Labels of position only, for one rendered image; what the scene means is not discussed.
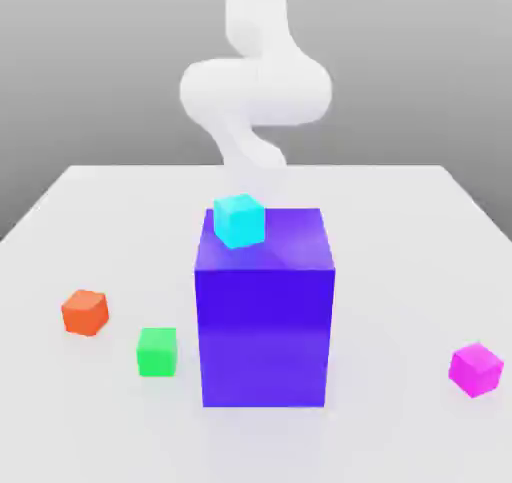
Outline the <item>small cyan cube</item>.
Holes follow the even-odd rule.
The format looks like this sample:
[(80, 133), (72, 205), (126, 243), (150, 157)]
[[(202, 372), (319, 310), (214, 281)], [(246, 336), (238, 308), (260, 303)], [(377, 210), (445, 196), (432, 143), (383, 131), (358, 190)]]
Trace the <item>small cyan cube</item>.
[(265, 240), (265, 208), (249, 194), (215, 199), (213, 222), (214, 233), (229, 249)]

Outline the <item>small green cube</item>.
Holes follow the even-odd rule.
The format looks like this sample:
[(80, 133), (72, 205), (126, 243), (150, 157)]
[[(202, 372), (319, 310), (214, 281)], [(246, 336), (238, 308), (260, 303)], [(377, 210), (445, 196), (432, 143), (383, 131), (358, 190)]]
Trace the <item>small green cube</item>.
[(136, 349), (139, 375), (143, 377), (174, 376), (177, 353), (175, 328), (143, 328)]

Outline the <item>small orange cube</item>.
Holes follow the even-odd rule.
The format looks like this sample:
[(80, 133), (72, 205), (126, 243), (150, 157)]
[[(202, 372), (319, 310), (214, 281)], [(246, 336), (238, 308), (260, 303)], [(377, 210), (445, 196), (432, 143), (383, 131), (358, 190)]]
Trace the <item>small orange cube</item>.
[(94, 336), (109, 320), (104, 293), (89, 290), (75, 291), (61, 306), (67, 332)]

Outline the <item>small magenta cube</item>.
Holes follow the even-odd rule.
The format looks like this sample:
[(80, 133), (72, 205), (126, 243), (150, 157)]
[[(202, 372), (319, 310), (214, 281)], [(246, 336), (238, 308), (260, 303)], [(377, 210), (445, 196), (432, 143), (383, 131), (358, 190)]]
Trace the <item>small magenta cube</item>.
[(481, 343), (462, 347), (452, 354), (448, 377), (471, 398), (494, 390), (504, 361)]

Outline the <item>large purple box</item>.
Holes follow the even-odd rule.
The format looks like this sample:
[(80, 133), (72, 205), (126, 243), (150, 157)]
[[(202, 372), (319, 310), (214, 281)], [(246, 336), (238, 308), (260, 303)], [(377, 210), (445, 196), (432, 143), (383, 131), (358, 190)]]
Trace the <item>large purple box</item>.
[(204, 406), (323, 406), (335, 275), (317, 208), (267, 210), (264, 242), (238, 249), (206, 212), (194, 268)]

